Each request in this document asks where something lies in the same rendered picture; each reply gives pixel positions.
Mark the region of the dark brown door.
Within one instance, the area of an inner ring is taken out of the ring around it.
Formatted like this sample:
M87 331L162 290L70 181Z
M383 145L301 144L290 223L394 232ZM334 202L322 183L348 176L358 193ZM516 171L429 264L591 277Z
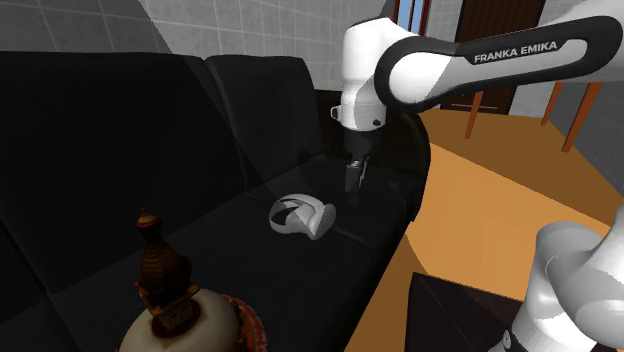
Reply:
M529 29L538 25L546 0L464 0L455 42ZM517 86L485 91L478 112L509 113ZM441 109L470 111L474 93L450 96Z

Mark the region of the white headset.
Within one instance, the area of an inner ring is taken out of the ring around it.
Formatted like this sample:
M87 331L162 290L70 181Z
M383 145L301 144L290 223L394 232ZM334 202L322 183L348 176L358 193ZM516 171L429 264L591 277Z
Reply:
M279 212L289 209L284 223L273 220ZM305 234L310 240L320 239L334 224L336 208L306 194L289 194L279 198L269 212L270 227L281 234Z

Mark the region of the window with red frame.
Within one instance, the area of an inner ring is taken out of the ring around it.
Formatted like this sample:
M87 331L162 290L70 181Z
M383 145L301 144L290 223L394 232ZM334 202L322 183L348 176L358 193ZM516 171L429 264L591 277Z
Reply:
M409 32L424 36L431 2L432 0L395 0L394 22Z

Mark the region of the brown and white stupa figure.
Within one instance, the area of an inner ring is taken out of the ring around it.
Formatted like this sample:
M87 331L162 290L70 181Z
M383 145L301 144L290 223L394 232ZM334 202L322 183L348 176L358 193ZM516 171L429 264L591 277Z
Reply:
M191 260L161 234L162 222L145 207L136 223L144 239L134 282L146 309L114 352L269 352L256 311L237 297L202 289L191 280Z

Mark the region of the black sofa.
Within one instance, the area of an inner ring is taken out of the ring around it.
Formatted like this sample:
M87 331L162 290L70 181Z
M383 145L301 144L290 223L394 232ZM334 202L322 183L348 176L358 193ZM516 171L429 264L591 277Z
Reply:
M143 207L193 282L259 315L269 352L343 352L430 165L393 116L351 205L344 130L296 57L0 52L0 352L114 352L146 308ZM318 240L269 225L333 204Z

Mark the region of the wooden table with orange legs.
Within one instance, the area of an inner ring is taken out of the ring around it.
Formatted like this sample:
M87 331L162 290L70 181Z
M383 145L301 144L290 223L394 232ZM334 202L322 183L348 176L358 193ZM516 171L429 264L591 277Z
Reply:
M557 81L554 84L553 91L550 96L546 111L541 120L542 125L546 125L547 122L549 121L550 115L557 101L557 98L559 97L563 89L563 86L564 86L564 83L561 81ZM562 149L561 149L562 152L569 152L572 149L574 141L576 137L578 136L581 130L581 127L583 123L585 122L602 86L603 86L602 82L590 82L587 84L583 97L581 99L580 105L576 111L575 117L570 126L565 142L562 146ZM475 121L476 121L476 116L477 116L479 106L480 106L483 96L484 96L483 91L476 92L474 94L473 102L471 104L469 119L468 119L468 123L467 123L466 130L465 130L465 139L469 139L471 137L471 133L472 133Z

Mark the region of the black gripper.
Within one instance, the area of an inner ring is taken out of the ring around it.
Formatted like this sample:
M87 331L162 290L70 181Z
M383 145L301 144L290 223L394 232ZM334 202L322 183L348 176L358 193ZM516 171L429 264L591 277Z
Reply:
M344 130L344 149L350 155L345 168L345 192L351 205L358 204L358 192L365 179L369 157L381 139L381 130Z

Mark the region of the dark robot stand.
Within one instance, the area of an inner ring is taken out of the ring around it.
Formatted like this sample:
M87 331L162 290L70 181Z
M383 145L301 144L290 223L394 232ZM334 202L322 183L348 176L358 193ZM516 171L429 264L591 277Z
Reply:
M405 352L487 352L511 326L521 302L415 272Z

